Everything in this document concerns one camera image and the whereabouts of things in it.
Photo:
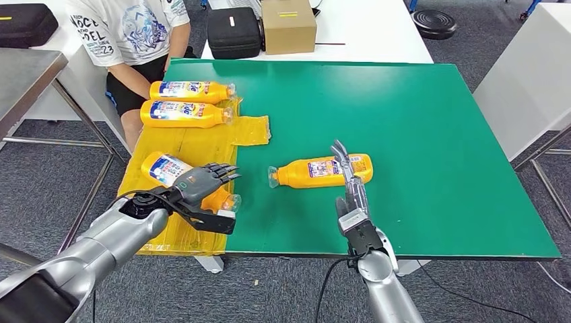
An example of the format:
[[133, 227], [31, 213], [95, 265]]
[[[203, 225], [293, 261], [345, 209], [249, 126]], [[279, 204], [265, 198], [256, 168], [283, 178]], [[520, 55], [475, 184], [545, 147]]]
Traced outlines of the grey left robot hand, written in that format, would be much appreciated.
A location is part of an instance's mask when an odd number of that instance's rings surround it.
[[236, 173], [237, 169], [235, 165], [210, 163], [182, 173], [173, 185], [190, 205], [213, 212], [236, 211], [241, 204], [241, 196], [228, 192], [224, 185], [241, 177]]

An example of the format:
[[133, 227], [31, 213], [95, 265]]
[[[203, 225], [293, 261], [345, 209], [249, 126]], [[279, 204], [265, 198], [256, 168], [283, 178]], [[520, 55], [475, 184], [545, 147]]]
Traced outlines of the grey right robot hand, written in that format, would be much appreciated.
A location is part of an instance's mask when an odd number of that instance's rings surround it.
[[331, 152], [341, 168], [345, 182], [345, 197], [338, 197], [335, 200], [338, 218], [341, 219], [356, 209], [362, 211], [365, 216], [369, 217], [370, 210], [364, 183], [354, 172], [349, 153], [345, 146], [341, 141], [335, 139], [331, 146]]

